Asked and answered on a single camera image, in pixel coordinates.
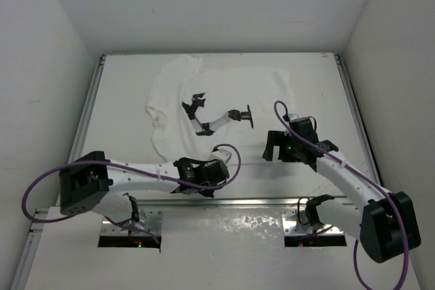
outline black bracket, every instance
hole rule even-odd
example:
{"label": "black bracket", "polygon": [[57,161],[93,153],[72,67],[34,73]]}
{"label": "black bracket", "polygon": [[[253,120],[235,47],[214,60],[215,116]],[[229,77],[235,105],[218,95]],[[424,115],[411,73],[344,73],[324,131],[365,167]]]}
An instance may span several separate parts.
{"label": "black bracket", "polygon": [[139,214],[139,207],[137,206],[137,200],[133,196],[130,196],[128,194],[125,194],[128,196],[128,199],[131,203],[131,219],[135,222],[139,222],[141,219],[141,216]]}
{"label": "black bracket", "polygon": [[239,111],[235,109],[228,111],[228,117],[237,122],[249,120],[251,123],[251,128],[254,128],[254,121],[252,120],[252,112],[249,105],[247,105],[247,111]]}
{"label": "black bracket", "polygon": [[188,105],[187,103],[181,102],[181,105],[184,109],[184,111],[187,113],[190,120],[195,119],[195,113],[196,110],[198,110],[199,107],[204,107],[205,98],[197,101],[192,101],[191,105]]}
{"label": "black bracket", "polygon": [[318,197],[314,197],[313,199],[307,202],[305,206],[305,215],[307,216],[308,222],[311,225],[316,225],[321,223],[319,219],[319,215],[317,214],[317,206],[327,200],[333,200],[335,197],[331,195],[321,195]]}
{"label": "black bracket", "polygon": [[[338,147],[328,140],[319,142],[310,118],[303,117],[290,120],[288,116],[285,116],[285,119],[290,122],[290,128],[304,139],[316,144],[325,151],[338,151]],[[273,160],[273,148],[275,146],[279,147],[278,160],[282,162],[302,162],[308,164],[314,171],[317,171],[317,158],[323,156],[322,152],[303,143],[291,134],[269,130],[266,149],[263,153],[263,158],[266,161]]]}
{"label": "black bracket", "polygon": [[[181,158],[174,162],[178,167],[179,178],[190,183],[202,186],[214,186],[229,178],[230,173],[225,163],[221,160],[199,161],[189,158]],[[199,190],[193,187],[180,185],[173,194],[199,193],[204,197],[214,197],[213,190]]]}
{"label": "black bracket", "polygon": [[211,136],[215,133],[210,129],[209,122],[205,122],[204,124],[201,124],[201,127],[203,128],[203,130],[196,133],[198,136]]}
{"label": "black bracket", "polygon": [[[94,151],[77,161],[109,161],[103,151]],[[114,182],[107,176],[107,167],[98,164],[76,166],[59,173],[60,213],[74,216],[91,211]]]}
{"label": "black bracket", "polygon": [[[421,244],[413,201],[404,192],[390,194],[403,220],[409,249]],[[403,254],[402,234],[396,216],[386,199],[370,201],[362,213],[360,241],[368,256],[377,263]]]}

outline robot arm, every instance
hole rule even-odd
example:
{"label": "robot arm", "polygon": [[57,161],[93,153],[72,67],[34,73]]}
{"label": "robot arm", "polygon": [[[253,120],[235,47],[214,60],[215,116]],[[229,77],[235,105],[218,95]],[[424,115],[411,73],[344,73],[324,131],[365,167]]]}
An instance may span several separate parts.
{"label": "robot arm", "polygon": [[213,197],[212,189],[200,190],[173,180],[185,181],[189,185],[218,186],[229,178],[226,165],[230,159],[229,151],[215,149],[207,161],[181,158],[165,164],[131,164],[108,160],[104,152],[94,151],[78,161],[106,161],[111,165],[89,164],[62,171],[59,175],[60,213],[74,216],[93,211],[116,223],[135,224],[145,217],[141,216],[135,198],[128,192],[157,190]]}
{"label": "robot arm", "polygon": [[[301,225],[298,228],[334,225],[359,240],[367,254],[378,263],[403,253],[402,234],[398,221],[383,194],[345,168],[345,166],[352,166],[337,146],[329,141],[319,141],[308,117],[292,119],[293,116],[287,115],[283,118],[296,134],[315,144],[316,147],[333,153],[342,164],[307,145],[288,131],[268,132],[263,158],[271,161],[273,147],[278,146],[279,160],[303,162],[309,165],[315,172],[333,182],[356,206],[355,208],[341,204],[333,196],[318,196],[309,200],[305,210],[300,212]],[[393,194],[388,189],[383,187],[381,189],[389,194],[398,207],[404,222],[409,249],[418,247],[421,239],[411,199],[403,192]]]}
{"label": "robot arm", "polygon": [[251,128],[254,128],[254,121],[252,120],[251,108],[247,106],[247,111],[239,111],[236,109],[227,111],[222,117],[212,121],[201,123],[196,116],[196,110],[199,107],[204,107],[205,93],[194,94],[192,96],[192,104],[182,102],[181,105],[184,111],[188,115],[190,123],[198,136],[211,136],[218,131],[219,128],[227,125],[230,122],[240,122],[242,120],[249,120],[251,122]]}

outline white wall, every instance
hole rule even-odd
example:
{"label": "white wall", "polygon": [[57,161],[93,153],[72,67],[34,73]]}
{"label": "white wall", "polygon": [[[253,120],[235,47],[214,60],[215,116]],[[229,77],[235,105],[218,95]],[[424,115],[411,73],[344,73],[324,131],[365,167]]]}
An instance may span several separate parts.
{"label": "white wall", "polygon": [[[97,58],[57,0],[0,0],[0,289],[9,289],[29,222],[27,185],[66,162]],[[29,208],[54,204],[45,182]]]}
{"label": "white wall", "polygon": [[345,58],[383,180],[413,199],[413,261],[433,289],[435,0],[370,0]]}
{"label": "white wall", "polygon": [[342,52],[366,0],[59,0],[102,52]]}

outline white table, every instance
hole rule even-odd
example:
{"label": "white table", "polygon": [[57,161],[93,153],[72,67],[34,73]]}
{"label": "white table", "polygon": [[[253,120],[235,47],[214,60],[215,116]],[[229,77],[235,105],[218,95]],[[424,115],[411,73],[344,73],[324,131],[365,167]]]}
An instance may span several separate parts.
{"label": "white table", "polygon": [[[204,70],[229,67],[276,67],[292,74],[296,108],[301,115],[312,115],[318,123],[321,140],[335,143],[361,171],[371,177],[368,149],[359,137],[341,72],[334,54],[194,54],[203,59]],[[75,158],[90,151],[103,150],[107,158],[125,162],[161,163],[153,148],[151,117],[145,104],[154,78],[163,65],[178,55],[106,56],[94,97],[88,126],[77,144]],[[261,156],[264,148],[259,149]],[[243,165],[239,178],[215,193],[217,199],[295,198],[330,194],[338,189],[303,164]],[[135,193],[146,200],[186,199],[185,195],[160,192]],[[189,199],[201,198],[199,195]]]}
{"label": "white table", "polygon": [[[284,248],[281,211],[190,209],[165,213],[158,249],[98,248],[101,216],[45,225],[25,290],[300,290],[363,289],[346,247]],[[48,217],[60,217],[58,208]],[[259,221],[251,227],[252,221]],[[402,257],[381,265],[360,247],[364,280],[396,284]],[[412,266],[403,290],[419,285]]]}

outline metal plate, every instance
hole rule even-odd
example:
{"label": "metal plate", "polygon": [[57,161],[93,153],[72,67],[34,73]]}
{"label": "metal plate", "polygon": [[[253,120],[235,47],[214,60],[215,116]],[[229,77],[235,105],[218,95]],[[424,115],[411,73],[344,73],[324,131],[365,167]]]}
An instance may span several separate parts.
{"label": "metal plate", "polygon": [[[298,229],[297,227],[297,203],[298,198],[295,199],[283,199],[283,200],[204,200],[193,201],[195,207],[198,209],[212,209],[213,207],[227,208],[227,209],[256,209],[256,208],[280,208],[282,211],[282,226],[284,236],[303,236],[307,234],[307,231]],[[305,203],[307,199],[300,201],[300,210],[305,209]],[[345,204],[350,204],[346,198],[340,198]],[[167,201],[155,201],[155,202],[139,202],[139,210],[142,210],[146,217],[147,223],[145,230],[152,232],[159,236],[162,230],[162,221],[164,212],[166,210],[178,209],[181,207],[192,207],[192,201],[167,202]],[[323,225],[318,230],[328,228],[330,225]],[[132,232],[132,235],[145,236],[140,232]],[[328,230],[322,236],[344,236],[344,232],[336,227]],[[127,230],[121,230],[121,228],[112,225],[108,220],[104,219],[101,224],[100,236],[128,236]]]}

